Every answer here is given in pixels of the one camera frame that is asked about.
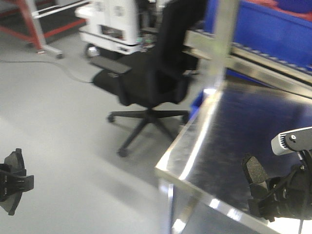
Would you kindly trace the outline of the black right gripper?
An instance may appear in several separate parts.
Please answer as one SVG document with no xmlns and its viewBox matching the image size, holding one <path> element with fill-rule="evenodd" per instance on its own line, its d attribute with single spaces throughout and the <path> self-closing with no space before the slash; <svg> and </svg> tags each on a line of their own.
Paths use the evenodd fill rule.
<svg viewBox="0 0 312 234">
<path fill-rule="evenodd" d="M 263 217 L 270 222 L 275 218 L 312 219 L 312 192 L 307 194 L 310 183 L 308 171 L 295 164 L 286 176 L 266 180 L 268 194 L 262 200 Z"/>
</svg>

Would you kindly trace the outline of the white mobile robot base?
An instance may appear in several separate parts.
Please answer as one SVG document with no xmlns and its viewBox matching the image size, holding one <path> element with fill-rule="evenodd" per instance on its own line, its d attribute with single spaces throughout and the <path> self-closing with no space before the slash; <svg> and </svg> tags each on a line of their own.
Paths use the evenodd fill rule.
<svg viewBox="0 0 312 234">
<path fill-rule="evenodd" d="M 153 47 L 155 9 L 154 0 L 92 0 L 77 8 L 75 15 L 86 21 L 78 30 L 85 56 L 118 59 Z"/>
</svg>

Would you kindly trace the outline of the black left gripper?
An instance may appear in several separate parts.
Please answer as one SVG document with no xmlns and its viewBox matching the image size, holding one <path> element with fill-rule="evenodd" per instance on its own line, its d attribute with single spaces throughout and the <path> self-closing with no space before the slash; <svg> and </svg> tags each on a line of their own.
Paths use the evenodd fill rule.
<svg viewBox="0 0 312 234">
<path fill-rule="evenodd" d="M 24 193 L 34 188 L 34 176 L 26 175 L 26 169 L 16 169 L 9 164 L 0 165 L 0 201 L 11 195 Z"/>
</svg>

